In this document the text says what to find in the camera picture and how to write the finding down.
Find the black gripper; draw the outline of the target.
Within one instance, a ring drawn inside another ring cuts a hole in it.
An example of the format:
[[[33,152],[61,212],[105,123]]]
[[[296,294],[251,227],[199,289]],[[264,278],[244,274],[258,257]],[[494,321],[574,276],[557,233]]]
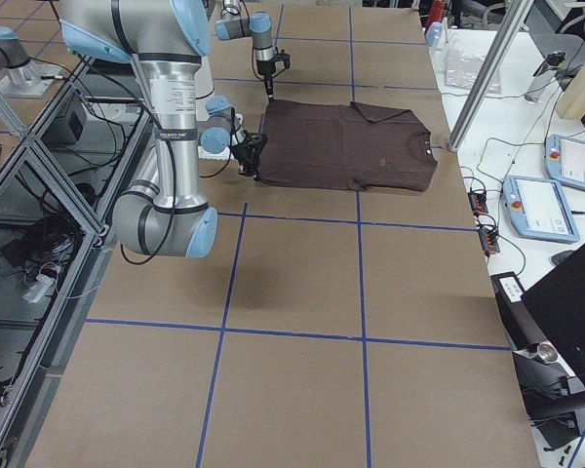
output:
[[[231,146],[232,155],[240,165],[238,175],[253,176],[255,181],[261,181],[260,154],[268,137],[264,133],[248,133],[247,131],[244,131],[244,137],[241,142]]]
[[[277,64],[281,63],[285,69],[290,68],[290,55],[277,47],[253,50],[253,73],[254,76],[264,81],[264,88],[268,101],[274,101],[273,80],[280,71]]]

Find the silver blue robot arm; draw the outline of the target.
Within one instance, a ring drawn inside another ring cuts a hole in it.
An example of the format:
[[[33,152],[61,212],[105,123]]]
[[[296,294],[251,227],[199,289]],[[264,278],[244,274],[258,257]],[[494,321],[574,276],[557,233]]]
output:
[[[112,225],[130,251],[199,258],[215,242],[217,211],[200,189],[199,153],[228,150],[259,176],[267,137],[247,132],[222,96],[198,120],[199,69],[211,52],[201,1],[65,1],[61,33],[74,52],[132,66],[153,121],[154,146],[116,200]]]
[[[263,84],[268,101],[274,101],[274,80],[291,67],[291,56],[275,46],[270,15],[264,11],[250,14],[244,1],[222,1],[214,29],[220,41],[252,39],[253,75]]]

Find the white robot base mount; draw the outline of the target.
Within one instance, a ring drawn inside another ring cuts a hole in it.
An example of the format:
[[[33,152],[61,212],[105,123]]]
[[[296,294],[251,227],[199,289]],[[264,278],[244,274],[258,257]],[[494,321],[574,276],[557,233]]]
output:
[[[170,55],[150,78],[152,102],[162,127],[161,147],[177,169],[194,170],[201,153],[230,153],[236,130],[232,104],[215,93],[209,59]]]

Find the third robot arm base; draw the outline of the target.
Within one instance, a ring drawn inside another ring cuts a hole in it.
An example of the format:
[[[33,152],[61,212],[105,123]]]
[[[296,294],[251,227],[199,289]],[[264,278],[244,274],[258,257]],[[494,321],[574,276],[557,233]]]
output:
[[[0,26],[2,71],[6,75],[0,80],[0,93],[9,98],[40,98],[57,77],[61,78],[58,65],[33,59],[15,31],[7,26]]]

